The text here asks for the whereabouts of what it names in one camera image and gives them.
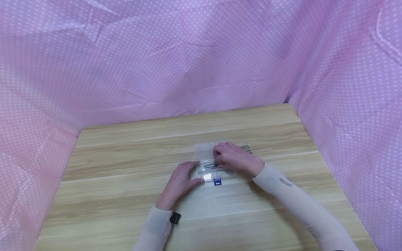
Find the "right hand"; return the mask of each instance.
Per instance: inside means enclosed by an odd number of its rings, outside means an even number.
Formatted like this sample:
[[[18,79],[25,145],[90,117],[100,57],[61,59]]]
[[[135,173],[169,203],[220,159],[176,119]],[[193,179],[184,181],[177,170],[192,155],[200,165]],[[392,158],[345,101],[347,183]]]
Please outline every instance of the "right hand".
[[[213,147],[214,164],[218,168],[243,170],[254,177],[264,169],[264,162],[237,145],[226,142]]]

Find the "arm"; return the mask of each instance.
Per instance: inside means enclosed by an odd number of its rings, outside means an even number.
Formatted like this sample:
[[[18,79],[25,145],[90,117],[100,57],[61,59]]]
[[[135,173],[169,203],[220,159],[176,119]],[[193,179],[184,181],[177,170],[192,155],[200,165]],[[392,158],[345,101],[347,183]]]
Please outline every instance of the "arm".
[[[214,147],[215,164],[248,171],[254,182],[274,195],[316,238],[323,251],[358,251],[343,226],[319,203],[272,165],[226,142]]]
[[[198,163],[199,161],[183,162],[173,171],[165,189],[158,196],[155,206],[151,207],[133,251],[163,250],[172,226],[170,217],[173,205],[191,188],[204,182],[201,178],[189,179],[190,170]]]

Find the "left hand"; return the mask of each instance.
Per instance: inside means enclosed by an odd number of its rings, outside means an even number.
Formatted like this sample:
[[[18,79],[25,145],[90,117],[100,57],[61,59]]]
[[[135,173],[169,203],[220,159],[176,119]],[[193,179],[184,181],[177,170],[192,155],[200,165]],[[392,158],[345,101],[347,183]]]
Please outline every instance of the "left hand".
[[[189,178],[190,170],[198,165],[199,161],[186,161],[180,163],[173,171],[169,182],[156,200],[156,207],[165,211],[172,210],[173,205],[193,187],[204,183],[204,179]]]

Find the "beige arm sleeve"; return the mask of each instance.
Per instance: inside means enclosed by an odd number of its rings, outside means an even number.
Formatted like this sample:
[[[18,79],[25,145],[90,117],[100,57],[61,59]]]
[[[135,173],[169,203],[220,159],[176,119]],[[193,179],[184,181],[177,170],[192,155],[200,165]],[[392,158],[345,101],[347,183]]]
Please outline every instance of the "beige arm sleeve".
[[[172,211],[151,207],[133,251],[162,251],[168,238]]]
[[[343,226],[319,203],[290,182],[272,165],[265,163],[254,182],[274,195],[316,238],[322,251],[358,251]]]

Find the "finger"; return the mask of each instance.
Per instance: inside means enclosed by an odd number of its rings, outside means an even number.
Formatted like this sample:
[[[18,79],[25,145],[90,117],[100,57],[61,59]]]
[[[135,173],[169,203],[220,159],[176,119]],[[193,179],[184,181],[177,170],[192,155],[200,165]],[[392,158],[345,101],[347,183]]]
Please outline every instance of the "finger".
[[[190,180],[189,184],[190,184],[190,189],[197,186],[197,185],[201,185],[204,183],[204,179],[203,178],[197,178],[197,179],[193,179]]]
[[[214,164],[215,166],[218,166],[218,165],[224,164],[224,163],[225,163],[225,162],[224,162],[224,157],[222,156],[222,154],[216,156],[216,157],[215,157],[215,160],[213,161],[213,164]]]
[[[178,164],[177,167],[182,167],[183,165],[186,165],[187,163],[189,163],[189,161],[184,161],[184,162]]]
[[[240,148],[239,146],[233,144],[233,143],[230,142],[230,141],[226,142],[226,144],[227,144],[230,148],[232,148],[232,149],[233,149],[233,148],[236,148],[236,149]]]
[[[213,157],[221,155],[224,150],[225,150],[225,148],[223,146],[220,146],[220,145],[214,146],[213,147]]]
[[[224,169],[228,169],[230,168],[228,164],[219,164],[216,166],[216,168],[224,168]]]

